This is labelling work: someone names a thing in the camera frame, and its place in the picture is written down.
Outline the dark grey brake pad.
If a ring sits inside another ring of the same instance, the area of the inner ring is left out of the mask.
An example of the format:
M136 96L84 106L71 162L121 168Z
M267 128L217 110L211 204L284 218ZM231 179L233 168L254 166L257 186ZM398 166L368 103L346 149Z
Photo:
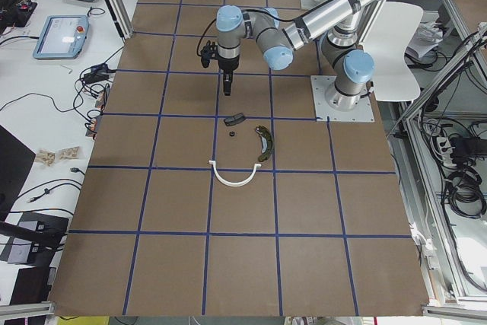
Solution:
M230 126L236 126L239 123L242 123L246 119L245 115L243 113L236 113L233 116L228 116L223 119L224 124L227 127Z

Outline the olive green brake shoe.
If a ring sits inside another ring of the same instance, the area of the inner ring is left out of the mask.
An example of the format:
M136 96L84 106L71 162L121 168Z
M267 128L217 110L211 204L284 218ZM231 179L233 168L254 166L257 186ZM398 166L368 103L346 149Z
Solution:
M275 149L275 142L272 133L269 131L267 127L258 125L255 128L255 131L257 135L260 137L262 143L261 153L257 158L258 162L262 163L264 161L267 161L271 157Z

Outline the near blue teach pendant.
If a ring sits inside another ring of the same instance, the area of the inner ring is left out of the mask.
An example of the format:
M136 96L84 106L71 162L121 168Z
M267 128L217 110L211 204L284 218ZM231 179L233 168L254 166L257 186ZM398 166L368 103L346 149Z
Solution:
M75 59L90 24L87 15L53 15L46 19L33 51L35 59Z

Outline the white plastic chair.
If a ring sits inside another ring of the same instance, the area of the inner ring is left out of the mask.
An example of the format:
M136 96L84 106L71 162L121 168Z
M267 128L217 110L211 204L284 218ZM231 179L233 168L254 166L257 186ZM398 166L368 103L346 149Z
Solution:
M420 95L419 84L404 60L404 53L422 15L423 10L417 5L385 2L364 39L363 49L375 63L372 81L376 100L404 102Z

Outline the bag of wooden pieces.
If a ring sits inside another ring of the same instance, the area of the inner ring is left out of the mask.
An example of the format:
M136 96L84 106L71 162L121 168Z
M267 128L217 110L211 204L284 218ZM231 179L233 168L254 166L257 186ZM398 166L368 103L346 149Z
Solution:
M36 153L34 161L50 167L57 162L56 153L45 149L39 149Z

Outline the white curved plastic bracket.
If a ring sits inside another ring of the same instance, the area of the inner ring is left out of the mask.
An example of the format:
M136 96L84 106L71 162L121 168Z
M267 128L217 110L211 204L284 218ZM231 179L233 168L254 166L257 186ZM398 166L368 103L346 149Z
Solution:
M216 160L208 160L214 178L222 185L230 188L238 188L251 183L261 169L261 163L254 163L249 171L222 171Z

